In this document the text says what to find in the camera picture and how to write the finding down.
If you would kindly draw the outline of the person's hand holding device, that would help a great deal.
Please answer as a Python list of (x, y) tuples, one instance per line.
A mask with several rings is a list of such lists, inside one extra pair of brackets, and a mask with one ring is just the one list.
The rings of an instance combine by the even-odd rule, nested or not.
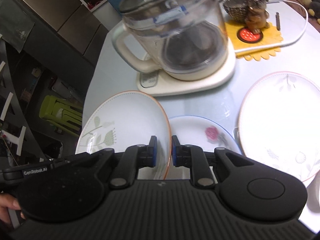
[(12, 222), (8, 210), (21, 211), (18, 200), (10, 194), (1, 193), (0, 195), (0, 219), (5, 226), (12, 228)]

